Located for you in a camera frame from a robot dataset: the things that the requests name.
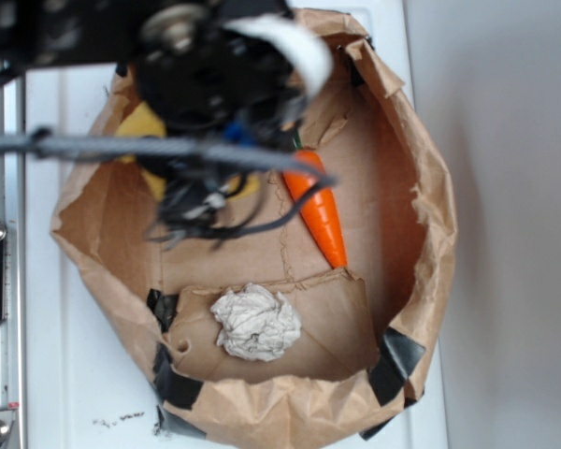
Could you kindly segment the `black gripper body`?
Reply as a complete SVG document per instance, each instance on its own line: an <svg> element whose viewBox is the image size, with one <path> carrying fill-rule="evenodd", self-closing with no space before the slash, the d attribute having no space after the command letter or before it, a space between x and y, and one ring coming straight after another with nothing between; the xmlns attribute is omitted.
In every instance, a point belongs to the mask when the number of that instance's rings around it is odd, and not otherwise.
<svg viewBox="0 0 561 449"><path fill-rule="evenodd" d="M308 103L290 82L297 64L262 32L295 25L284 1L169 2L138 32L133 62L139 96L174 134L225 128L238 121L256 140L293 130Z"/></svg>

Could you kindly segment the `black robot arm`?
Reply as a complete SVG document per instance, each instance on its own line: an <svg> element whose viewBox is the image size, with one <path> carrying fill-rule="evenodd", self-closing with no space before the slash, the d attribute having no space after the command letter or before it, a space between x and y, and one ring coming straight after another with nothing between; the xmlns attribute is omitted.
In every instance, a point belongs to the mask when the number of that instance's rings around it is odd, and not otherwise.
<svg viewBox="0 0 561 449"><path fill-rule="evenodd" d="M295 26L283 1L0 1L0 87L30 69L113 63L170 136L238 123L268 142L307 105L274 41Z"/></svg>

